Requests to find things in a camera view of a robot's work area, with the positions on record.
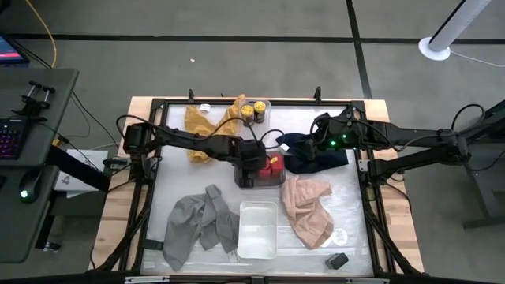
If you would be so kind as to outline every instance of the black desk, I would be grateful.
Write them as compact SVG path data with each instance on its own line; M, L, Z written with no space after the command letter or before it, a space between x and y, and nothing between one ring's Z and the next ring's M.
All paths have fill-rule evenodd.
M9 118L14 115L11 110L23 108L21 96L30 91L30 80L56 89L48 100L50 108L40 112L40 116L47 119L43 124L49 128L33 124L20 158L0 160L0 175L6 177L6 183L0 188L0 263L23 262L33 245L38 249L45 245L54 220L51 214L55 200L53 188L60 170L97 189L109 188L110 181L107 176L67 155L65 151L51 146L55 136L51 129L58 130L60 126L77 75L75 69L0 68L0 118ZM44 96L45 92L39 90L32 98L42 101ZM21 178L28 170L41 166L43 180L39 198L32 204L21 203Z
M47 118L43 124L58 130L70 94L77 81L75 69L26 69L0 68L0 118L14 115L11 110L21 110L24 106L21 96L30 91L30 80L50 85L56 92L49 95L50 109L42 110L40 116ZM39 90L32 98L43 100L45 92ZM0 166L42 166L45 161L54 133L42 125L34 124L28 134L23 151L17 160L0 160Z
M43 219L47 201L58 178L56 166L45 166L39 198L32 204L20 202L19 180L30 168L2 168L6 183L0 189L0 263L21 263L26 260Z

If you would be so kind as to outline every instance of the fabric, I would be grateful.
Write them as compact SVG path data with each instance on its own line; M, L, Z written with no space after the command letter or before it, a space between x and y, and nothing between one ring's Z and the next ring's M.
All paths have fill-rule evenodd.
M230 211L215 185L205 192L180 199L168 216L163 257L174 271L181 269L198 239L205 250L219 242L226 253L237 248L239 216Z
M287 218L295 234L307 249L319 248L333 232L333 220L319 201L330 195L331 186L325 181L288 178L281 188L281 198Z
M208 136L226 119L240 117L240 105L244 99L245 95L242 94L238 96L237 99L235 99L234 104L228 107L218 125L210 123L210 121L202 115L196 106L186 107L186 113L184 116L185 130L190 133L198 133L201 136ZM229 121L221 127L216 134L236 136L241 123L242 122L240 120ZM188 158L189 161L197 163L207 163L211 160L207 154L194 150L188 150Z
M287 133L284 135L284 144L290 147L284 156L284 164L288 171L293 174L314 174L321 170L331 169L337 166L345 166L349 163L346 150L338 151L318 151L314 159L309 159L304 154L306 140L310 135L301 133ZM282 142L282 136L275 139L277 143Z

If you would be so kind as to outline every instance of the black cloth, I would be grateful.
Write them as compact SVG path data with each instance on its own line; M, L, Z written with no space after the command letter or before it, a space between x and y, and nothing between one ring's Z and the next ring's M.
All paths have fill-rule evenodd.
M291 155L284 156L284 164L288 171L293 174L314 174L321 170L331 169L337 166L345 166L349 163L347 160L346 150L338 151L318 151L314 160L309 159L304 155L303 147L305 141L310 138L310 135L301 133L287 133L277 137L277 143L283 142L290 147L288 153Z

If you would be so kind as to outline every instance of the desk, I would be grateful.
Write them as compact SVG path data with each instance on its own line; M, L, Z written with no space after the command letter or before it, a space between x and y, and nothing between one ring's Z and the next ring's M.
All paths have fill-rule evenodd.
M133 97L130 103L128 114L133 114L141 118L148 119L153 97ZM229 98L207 98L207 99L229 99ZM386 103L383 100L365 100L367 119L378 121L389 121ZM126 124L134 123L135 120L127 119ZM119 156L125 156L120 150ZM396 153L392 150L375 152L376 158L394 159ZM110 186L116 186L126 181L128 172L124 171L117 174L112 179ZM389 181L392 185L405 190L403 182ZM134 184L126 185L120 189L114 190L108 195L103 215L99 226L99 231L95 240L95 249L93 259L97 265L100 265L112 253L118 242L122 239L126 229L126 224L130 211L130 204L133 198ZM391 239L398 246L403 255L419 271L423 271L421 255L417 245L417 238L413 227L412 216L409 205L403 196L387 186L381 188L383 204L386 212L387 226ZM140 196L139 206L144 203L145 190ZM386 256L382 241L376 236L377 248L380 257L380 263L383 268L386 267ZM134 238L129 250L129 260L127 267L130 268L135 258L138 238Z
M14 115L11 110L24 108L21 96L27 95L32 89L29 84L31 80L55 89L47 98L50 108L42 109L39 113L46 121L30 124L19 158L0 159L0 176L6 177L6 183L0 188L0 242L5 248L0 256L0 263L23 262L37 233L39 237L35 247L44 248L54 219L51 214L54 205L52 189L59 170L97 189L108 189L108 176L51 146L54 131L58 129L63 118L77 75L78 71L75 69L0 68L1 118L11 118ZM43 101L45 95L44 90L38 89L34 90L30 97ZM31 204L21 203L20 180L29 170L42 166L43 179L39 198Z

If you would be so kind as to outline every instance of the clear plastic container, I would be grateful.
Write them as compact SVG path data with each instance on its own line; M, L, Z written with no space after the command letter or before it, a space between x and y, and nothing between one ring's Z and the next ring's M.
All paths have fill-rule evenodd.
M271 260L277 256L277 205L240 203L237 254L245 259Z

